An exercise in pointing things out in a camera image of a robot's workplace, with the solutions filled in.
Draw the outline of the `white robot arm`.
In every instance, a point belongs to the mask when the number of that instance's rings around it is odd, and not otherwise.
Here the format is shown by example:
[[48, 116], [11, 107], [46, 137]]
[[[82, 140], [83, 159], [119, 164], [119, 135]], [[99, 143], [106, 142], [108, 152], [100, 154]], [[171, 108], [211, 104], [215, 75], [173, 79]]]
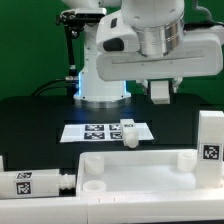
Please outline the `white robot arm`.
[[62, 0], [60, 18], [84, 29], [84, 67], [74, 101], [94, 108], [116, 107], [142, 85], [155, 104], [168, 104], [185, 77], [223, 69], [224, 27], [208, 20], [188, 28], [184, 0]]

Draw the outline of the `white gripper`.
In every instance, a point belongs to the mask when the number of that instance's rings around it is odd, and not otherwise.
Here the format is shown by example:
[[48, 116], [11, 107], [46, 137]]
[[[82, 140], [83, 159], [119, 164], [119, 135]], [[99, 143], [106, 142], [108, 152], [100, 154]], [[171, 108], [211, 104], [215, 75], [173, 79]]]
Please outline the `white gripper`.
[[182, 43], [167, 56], [152, 59], [138, 53], [99, 53], [98, 76], [104, 81], [137, 80], [148, 95], [146, 80], [174, 78], [171, 87], [178, 91], [182, 77], [217, 75], [223, 69], [224, 31], [189, 31]]

